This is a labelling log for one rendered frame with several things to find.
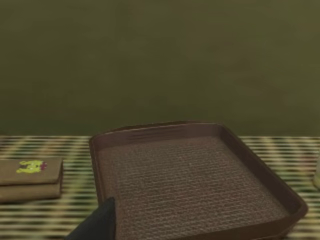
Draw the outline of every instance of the striped tablecloth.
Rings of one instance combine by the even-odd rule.
[[[288,240],[320,240],[320,192],[312,185],[318,137],[251,137],[242,140],[309,206]],[[64,158],[62,198],[0,204],[0,240],[63,239],[96,207],[87,136],[0,136],[0,158]]]

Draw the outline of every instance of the dark object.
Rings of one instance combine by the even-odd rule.
[[[98,201],[117,201],[117,240],[275,240],[308,211],[220,124],[125,127],[89,144]]]
[[[115,199],[108,198],[65,240],[115,240],[116,213]]]
[[[0,161],[0,203],[55,199],[61,196],[61,158]]]

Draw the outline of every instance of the black pointed object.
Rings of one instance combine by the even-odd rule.
[[[108,198],[64,240],[115,240],[115,199]]]

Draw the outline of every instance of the brown tray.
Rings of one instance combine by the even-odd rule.
[[[117,240],[275,240],[306,203],[221,124],[171,122],[91,138],[99,204]]]

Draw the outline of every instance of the tray rim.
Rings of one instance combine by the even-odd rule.
[[[95,143],[101,137],[105,137],[108,135],[112,135],[118,132],[131,132],[131,131],[139,131],[139,130],[148,130],[154,128],[166,128],[166,127],[182,127],[187,125],[214,125],[222,128],[226,131],[229,135],[234,138],[238,144],[241,145],[248,153],[254,156],[254,158],[259,161],[260,164],[268,171],[272,178],[278,181],[284,188],[290,192],[291,195],[294,196],[295,200],[298,201],[300,207],[299,209],[289,216],[283,217],[278,220],[269,221],[265,223],[255,224],[255,225],[248,225],[244,227],[232,228],[222,231],[215,231],[210,233],[204,233],[194,236],[187,236],[181,238],[175,238],[171,240],[227,240],[227,239],[234,239],[235,236],[238,240],[273,240],[280,237],[284,237],[290,229],[301,219],[303,218],[308,212],[308,206],[306,202],[295,192],[293,189],[284,181],[282,180],[275,172],[273,172],[269,166],[258,157],[238,136],[236,136],[228,127],[226,127],[222,123],[216,122],[209,122],[209,121],[197,121],[197,120],[190,120],[190,121],[173,121],[173,122],[160,122],[160,123],[152,123],[152,124],[142,124],[142,125],[132,125],[126,127],[115,128],[109,131],[105,131],[103,133],[96,134],[89,139],[89,149],[91,154],[91,162],[94,174],[94,181],[96,187],[96,194],[98,198],[98,204],[101,205],[104,199],[104,188],[103,183],[101,181],[101,175],[99,171],[99,162],[96,155],[96,147]]]

